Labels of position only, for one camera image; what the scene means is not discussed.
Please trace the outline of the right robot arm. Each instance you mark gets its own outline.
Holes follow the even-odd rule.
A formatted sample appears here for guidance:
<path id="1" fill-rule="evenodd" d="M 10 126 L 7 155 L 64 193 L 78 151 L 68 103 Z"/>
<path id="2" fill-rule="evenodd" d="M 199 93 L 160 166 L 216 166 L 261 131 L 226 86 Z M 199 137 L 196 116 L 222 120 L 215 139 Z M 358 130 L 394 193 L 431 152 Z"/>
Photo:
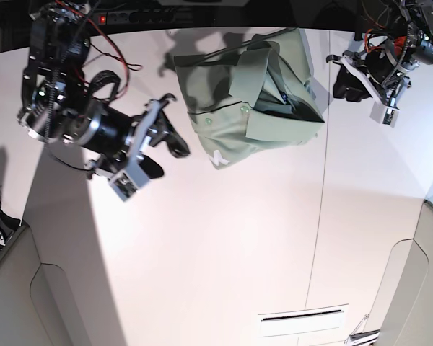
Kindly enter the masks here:
<path id="1" fill-rule="evenodd" d="M 140 115 L 128 116 L 112 103 L 130 87 L 131 72 L 141 69 L 130 64 L 113 40 L 102 37 L 115 51 L 112 57 L 121 63 L 125 76 L 101 70 L 87 80 L 83 68 L 93 48 L 88 25 L 96 31 L 94 20 L 98 1 L 52 1 L 32 14 L 27 66 L 22 72 L 22 108 L 19 124 L 45 146 L 47 155 L 70 169 L 84 172 L 88 178 L 106 173 L 117 174 L 133 159 L 150 179 L 163 176 L 162 167 L 144 154 L 147 146 L 166 143 L 177 159 L 190 155 L 184 139 L 174 129 L 164 109 L 176 98 L 165 94 L 150 100 L 158 111 L 152 122 Z M 139 128 L 146 125 L 144 134 Z"/>

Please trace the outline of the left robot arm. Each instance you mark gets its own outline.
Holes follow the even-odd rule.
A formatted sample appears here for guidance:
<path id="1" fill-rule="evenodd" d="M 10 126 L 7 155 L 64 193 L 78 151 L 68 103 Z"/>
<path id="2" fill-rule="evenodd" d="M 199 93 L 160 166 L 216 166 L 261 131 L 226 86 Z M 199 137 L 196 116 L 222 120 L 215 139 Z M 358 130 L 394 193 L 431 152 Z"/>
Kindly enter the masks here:
<path id="1" fill-rule="evenodd" d="M 433 66 L 433 1 L 156 1 L 147 13 L 170 27 L 288 27 L 354 33 L 363 48 L 330 54 L 340 67 L 333 96 L 374 98 L 377 121 L 394 125 L 411 72 Z"/>

